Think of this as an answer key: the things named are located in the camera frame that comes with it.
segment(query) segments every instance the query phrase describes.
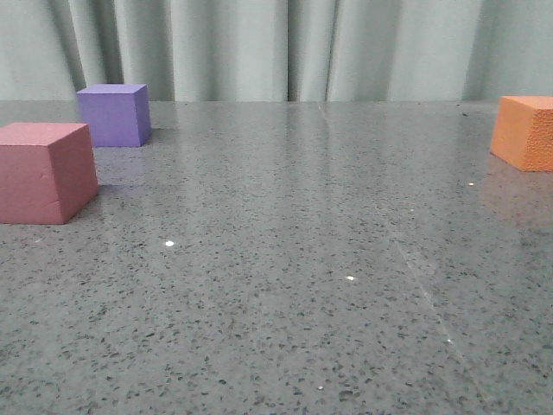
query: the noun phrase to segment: curtain fold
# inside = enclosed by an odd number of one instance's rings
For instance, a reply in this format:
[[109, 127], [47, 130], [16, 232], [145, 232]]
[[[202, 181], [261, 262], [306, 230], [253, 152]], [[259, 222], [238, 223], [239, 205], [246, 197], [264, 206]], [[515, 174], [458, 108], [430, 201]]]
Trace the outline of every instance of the curtain fold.
[[551, 22], [550, 0], [0, 0], [0, 99], [550, 95]]

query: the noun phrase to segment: gray curtain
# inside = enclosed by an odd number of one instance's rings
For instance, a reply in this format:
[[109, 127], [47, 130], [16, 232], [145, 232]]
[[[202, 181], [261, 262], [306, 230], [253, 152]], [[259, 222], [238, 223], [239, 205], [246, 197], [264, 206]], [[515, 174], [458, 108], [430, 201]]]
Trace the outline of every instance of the gray curtain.
[[0, 99], [553, 94], [553, 0], [0, 0]]

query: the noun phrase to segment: orange cube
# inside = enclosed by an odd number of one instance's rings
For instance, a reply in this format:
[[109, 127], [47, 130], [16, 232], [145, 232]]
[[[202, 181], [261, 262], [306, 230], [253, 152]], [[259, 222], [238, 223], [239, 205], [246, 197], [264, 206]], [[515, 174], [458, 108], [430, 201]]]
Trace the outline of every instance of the orange cube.
[[491, 152], [523, 171], [553, 171], [553, 97], [501, 97]]

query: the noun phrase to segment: foam block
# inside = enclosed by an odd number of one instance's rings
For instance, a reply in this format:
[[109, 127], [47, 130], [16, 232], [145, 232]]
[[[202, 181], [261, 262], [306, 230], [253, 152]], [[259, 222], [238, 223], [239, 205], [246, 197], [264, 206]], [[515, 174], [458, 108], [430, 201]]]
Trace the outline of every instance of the foam block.
[[77, 99], [95, 147], [140, 147], [152, 133], [144, 84], [98, 84], [78, 91]]
[[501, 97], [491, 152], [523, 171], [553, 171], [553, 97]]
[[0, 222], [66, 223], [97, 193], [88, 125], [0, 128]]

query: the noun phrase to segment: cube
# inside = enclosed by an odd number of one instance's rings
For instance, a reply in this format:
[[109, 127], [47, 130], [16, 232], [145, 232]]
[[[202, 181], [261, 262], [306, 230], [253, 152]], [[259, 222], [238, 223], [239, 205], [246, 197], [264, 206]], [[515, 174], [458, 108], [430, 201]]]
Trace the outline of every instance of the cube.
[[144, 84], [98, 84], [78, 91], [77, 99], [95, 147], [140, 147], [152, 133]]
[[553, 171], [553, 97], [501, 97], [491, 152], [523, 171]]
[[97, 193], [88, 125], [0, 128], [0, 222], [66, 223]]

